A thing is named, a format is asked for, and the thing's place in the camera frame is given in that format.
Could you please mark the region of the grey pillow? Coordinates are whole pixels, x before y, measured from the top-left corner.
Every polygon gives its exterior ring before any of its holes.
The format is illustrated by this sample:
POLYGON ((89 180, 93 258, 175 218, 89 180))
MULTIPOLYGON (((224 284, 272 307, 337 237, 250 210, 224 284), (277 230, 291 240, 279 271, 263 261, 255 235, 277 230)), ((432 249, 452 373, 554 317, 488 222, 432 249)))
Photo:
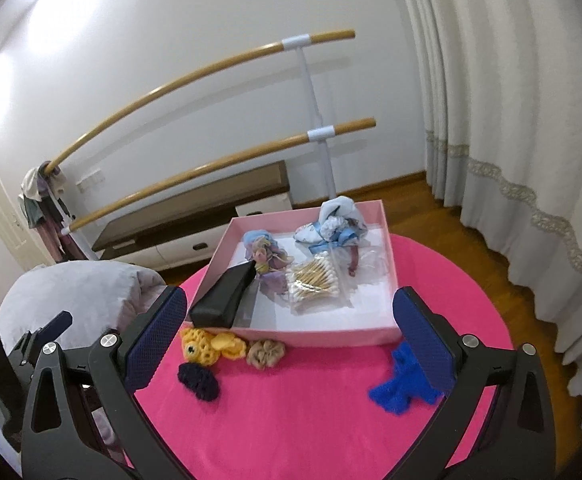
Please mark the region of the grey pillow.
MULTIPOLYGON (((74 261, 23 274, 0 308, 0 460, 6 473, 22 475, 25 405, 38 354, 14 352, 26 332, 45 326, 61 311, 72 325, 56 340, 64 350, 91 346, 109 330, 122 333, 147 312, 167 286, 157 272, 118 262, 74 261)), ((85 391, 91 415, 108 454, 127 460, 93 390, 85 391)))

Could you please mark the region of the blue fuzzy knit item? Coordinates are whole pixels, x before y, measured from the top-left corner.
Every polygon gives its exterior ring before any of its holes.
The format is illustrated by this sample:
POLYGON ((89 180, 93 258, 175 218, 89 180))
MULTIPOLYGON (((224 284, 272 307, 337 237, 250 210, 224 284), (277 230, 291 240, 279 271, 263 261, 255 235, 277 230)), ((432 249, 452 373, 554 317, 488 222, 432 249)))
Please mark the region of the blue fuzzy knit item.
POLYGON ((443 393, 429 384, 406 340, 391 352, 391 356, 393 375, 383 384, 369 390, 368 396, 373 403, 388 413, 403 415, 413 400, 435 405, 442 398, 443 393))

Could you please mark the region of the lower wooden ballet bar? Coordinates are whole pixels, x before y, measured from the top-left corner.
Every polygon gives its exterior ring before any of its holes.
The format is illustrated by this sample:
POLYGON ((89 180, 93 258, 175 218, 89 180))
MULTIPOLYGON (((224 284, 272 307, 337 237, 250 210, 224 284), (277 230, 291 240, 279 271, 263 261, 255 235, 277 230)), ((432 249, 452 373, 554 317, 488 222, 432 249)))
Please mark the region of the lower wooden ballet bar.
POLYGON ((248 162, 249 160, 289 150, 290 148, 297 148, 304 144, 318 143, 320 141, 327 141, 328 139, 335 138, 336 136, 344 136, 345 134, 372 129, 375 128, 376 125, 376 119, 368 117, 353 120, 353 122, 343 122, 343 124, 324 126, 297 133, 294 136, 288 136, 281 140, 259 144, 254 148, 248 148, 247 150, 240 151, 236 154, 218 158, 213 160, 213 162, 206 162, 206 164, 180 172, 180 174, 175 174, 175 176, 149 185, 146 188, 142 188, 137 192, 116 200, 112 204, 108 204, 96 211, 90 212, 90 214, 86 214, 84 217, 80 217, 70 222, 68 226, 64 226, 61 233, 63 235, 72 234, 82 229, 84 226, 89 226, 91 223, 100 220, 108 214, 113 214, 115 211, 141 202, 146 198, 167 191, 170 188, 175 188, 177 185, 198 179, 199 177, 207 176, 208 174, 213 174, 219 170, 242 164, 242 162, 248 162))

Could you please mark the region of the white wall socket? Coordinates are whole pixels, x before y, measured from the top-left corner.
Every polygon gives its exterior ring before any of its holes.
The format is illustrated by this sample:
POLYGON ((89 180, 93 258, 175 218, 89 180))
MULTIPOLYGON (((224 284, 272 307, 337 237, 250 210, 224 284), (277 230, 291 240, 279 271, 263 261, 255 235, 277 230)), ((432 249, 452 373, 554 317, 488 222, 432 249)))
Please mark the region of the white wall socket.
POLYGON ((87 174, 87 176, 82 177, 82 179, 76 182, 76 188, 81 193, 86 193, 90 188, 100 185, 104 181, 103 172, 100 169, 94 170, 87 174))

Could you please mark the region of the yellow crochet piece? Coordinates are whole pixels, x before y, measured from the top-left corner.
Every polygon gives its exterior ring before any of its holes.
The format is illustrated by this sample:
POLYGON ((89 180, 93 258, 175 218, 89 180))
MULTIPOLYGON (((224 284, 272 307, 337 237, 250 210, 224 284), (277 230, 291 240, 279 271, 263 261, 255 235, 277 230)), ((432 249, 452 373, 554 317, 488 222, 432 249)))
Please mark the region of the yellow crochet piece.
POLYGON ((231 361, 244 359, 248 352, 247 343, 230 332, 214 335, 211 339, 211 345, 223 358, 231 361))

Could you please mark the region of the light blue white cloth bundle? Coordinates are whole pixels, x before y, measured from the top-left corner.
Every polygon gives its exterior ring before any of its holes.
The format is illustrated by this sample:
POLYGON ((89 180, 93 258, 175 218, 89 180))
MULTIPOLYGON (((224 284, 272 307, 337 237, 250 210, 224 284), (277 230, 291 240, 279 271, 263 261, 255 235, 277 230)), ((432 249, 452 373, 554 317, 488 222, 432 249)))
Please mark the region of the light blue white cloth bundle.
POLYGON ((338 196, 320 206, 318 218, 297 228, 294 240, 311 254, 329 249, 355 247, 366 236, 368 226, 352 198, 338 196))

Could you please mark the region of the beige fabric scrunchie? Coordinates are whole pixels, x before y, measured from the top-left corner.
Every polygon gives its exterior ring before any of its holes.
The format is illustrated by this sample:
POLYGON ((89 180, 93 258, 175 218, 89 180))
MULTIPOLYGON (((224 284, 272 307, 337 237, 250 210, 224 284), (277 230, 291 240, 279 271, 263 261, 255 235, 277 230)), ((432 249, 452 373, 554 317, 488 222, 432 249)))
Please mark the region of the beige fabric scrunchie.
POLYGON ((251 344, 247 363, 257 370, 275 367, 285 356, 285 345, 281 341, 261 339, 251 344))

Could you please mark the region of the clear plastic bag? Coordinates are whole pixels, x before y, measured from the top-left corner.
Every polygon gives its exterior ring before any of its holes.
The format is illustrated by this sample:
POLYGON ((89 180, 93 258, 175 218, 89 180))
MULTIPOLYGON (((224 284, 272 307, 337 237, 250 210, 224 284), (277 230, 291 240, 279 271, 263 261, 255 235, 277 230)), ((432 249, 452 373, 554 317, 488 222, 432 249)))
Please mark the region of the clear plastic bag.
POLYGON ((384 247, 369 242, 335 248, 333 258, 346 278, 360 283, 379 281, 389 267, 384 247))

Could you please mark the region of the white barre stand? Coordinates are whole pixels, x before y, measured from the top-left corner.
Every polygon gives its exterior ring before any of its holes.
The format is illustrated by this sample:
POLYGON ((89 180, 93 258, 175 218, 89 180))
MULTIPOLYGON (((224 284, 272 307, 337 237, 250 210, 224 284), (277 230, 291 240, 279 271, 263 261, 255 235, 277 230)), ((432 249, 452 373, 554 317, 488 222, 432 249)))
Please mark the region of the white barre stand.
POLYGON ((311 122, 312 130, 318 130, 317 134, 311 134, 309 136, 309 140, 317 145, 317 152, 320 157, 320 165, 323 170, 323 178, 325 179, 328 197, 334 198, 337 195, 337 190, 335 189, 331 157, 327 143, 327 140, 329 139, 329 136, 327 136, 328 128, 325 126, 323 116, 320 114, 311 73, 309 72, 303 51, 305 47, 309 47, 313 44, 311 36, 308 34, 292 36, 282 39, 281 43, 282 50, 294 51, 297 55, 297 62, 299 62, 308 114, 311 118, 309 121, 311 122))

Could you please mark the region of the white curtain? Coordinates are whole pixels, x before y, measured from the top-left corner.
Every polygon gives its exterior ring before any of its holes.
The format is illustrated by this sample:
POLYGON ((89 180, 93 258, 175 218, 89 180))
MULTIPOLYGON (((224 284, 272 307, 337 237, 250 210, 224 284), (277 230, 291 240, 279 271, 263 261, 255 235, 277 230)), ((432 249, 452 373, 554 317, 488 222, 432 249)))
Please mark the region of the white curtain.
POLYGON ((405 1, 428 185, 532 290, 582 396, 582 0, 405 1))

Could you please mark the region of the navy crochet scrunchie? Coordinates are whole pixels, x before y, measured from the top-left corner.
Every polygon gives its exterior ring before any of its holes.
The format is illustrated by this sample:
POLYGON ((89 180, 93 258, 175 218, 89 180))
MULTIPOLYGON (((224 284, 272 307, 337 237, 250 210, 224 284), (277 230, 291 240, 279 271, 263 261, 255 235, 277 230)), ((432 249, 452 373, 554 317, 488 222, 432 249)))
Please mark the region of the navy crochet scrunchie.
POLYGON ((219 384, 213 372, 198 363, 180 364, 177 378, 200 401, 213 402, 219 396, 219 384))

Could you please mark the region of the upper wooden ballet bar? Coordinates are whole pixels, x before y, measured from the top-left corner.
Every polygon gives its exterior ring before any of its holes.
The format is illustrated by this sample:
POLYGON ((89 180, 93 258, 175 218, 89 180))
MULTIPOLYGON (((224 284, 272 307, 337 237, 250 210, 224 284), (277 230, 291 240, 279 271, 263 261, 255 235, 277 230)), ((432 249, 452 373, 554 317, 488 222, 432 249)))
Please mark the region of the upper wooden ballet bar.
POLYGON ((56 168, 58 168, 62 162, 65 162, 70 156, 74 155, 78 150, 83 148, 87 143, 96 139, 100 136, 102 132, 108 130, 112 126, 116 125, 118 122, 128 117, 137 110, 141 110, 143 107, 157 101, 158 99, 167 96, 172 92, 185 88, 189 84, 193 84, 201 79, 210 77, 212 75, 223 72, 224 70, 229 70, 236 66, 258 60, 259 58, 267 58, 267 56, 278 54, 281 52, 288 52, 292 50, 299 50, 306 47, 317 46, 317 44, 327 44, 328 42, 352 40, 356 38, 356 32, 354 29, 339 29, 331 30, 331 32, 316 32, 315 34, 302 34, 297 36, 291 36, 288 38, 283 38, 277 42, 271 42, 270 44, 264 44, 248 51, 244 51, 233 56, 228 56, 228 58, 223 58, 220 61, 205 65, 193 72, 180 76, 168 84, 163 84, 163 86, 157 87, 144 96, 140 96, 134 102, 124 106, 111 116, 108 116, 103 122, 100 122, 96 127, 84 133, 75 142, 70 144, 60 155, 52 159, 51 162, 44 168, 44 174, 50 176, 56 168))

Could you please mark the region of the pink shallow box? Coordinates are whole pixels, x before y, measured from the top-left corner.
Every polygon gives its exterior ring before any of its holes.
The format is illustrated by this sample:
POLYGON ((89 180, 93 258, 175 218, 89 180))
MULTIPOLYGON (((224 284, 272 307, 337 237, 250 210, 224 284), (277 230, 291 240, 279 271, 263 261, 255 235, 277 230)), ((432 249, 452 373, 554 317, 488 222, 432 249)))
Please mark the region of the pink shallow box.
MULTIPOLYGON (((300 312, 288 301, 263 292, 252 283, 244 293, 231 330, 248 339, 276 339, 296 347, 346 347, 388 344, 401 337, 392 313, 392 298, 398 289, 391 236, 383 203, 367 200, 357 204, 368 226, 365 242, 382 245, 387 253, 387 275, 379 281, 360 283, 339 275, 343 292, 338 298, 318 300, 300 312)), ((295 229, 318 217, 319 209, 304 208, 237 217, 230 221, 211 262, 183 285, 189 304, 199 300, 230 266, 244 263, 242 236, 266 230, 293 257, 295 263, 311 254, 293 240, 295 229)))

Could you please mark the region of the clothes hanging on barre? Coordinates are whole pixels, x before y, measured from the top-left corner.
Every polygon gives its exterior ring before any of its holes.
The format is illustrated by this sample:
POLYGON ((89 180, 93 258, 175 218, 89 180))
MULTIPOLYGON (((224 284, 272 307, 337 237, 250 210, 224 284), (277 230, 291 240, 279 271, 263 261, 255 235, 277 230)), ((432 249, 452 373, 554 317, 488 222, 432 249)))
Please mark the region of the clothes hanging on barre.
POLYGON ((66 177, 59 167, 46 174, 49 160, 29 169, 21 183, 18 203, 29 229, 35 231, 56 263, 85 258, 70 235, 62 233, 63 221, 70 218, 70 211, 61 195, 66 177))

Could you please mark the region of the low tv cabinet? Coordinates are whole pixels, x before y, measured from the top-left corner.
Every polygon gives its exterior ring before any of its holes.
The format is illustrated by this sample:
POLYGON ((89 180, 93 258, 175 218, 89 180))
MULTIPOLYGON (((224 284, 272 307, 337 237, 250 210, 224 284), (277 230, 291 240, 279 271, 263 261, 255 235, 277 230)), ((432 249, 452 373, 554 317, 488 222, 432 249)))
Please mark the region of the low tv cabinet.
POLYGON ((273 162, 131 211, 92 245, 102 260, 163 271, 211 258, 237 217, 292 208, 285 162, 273 162))

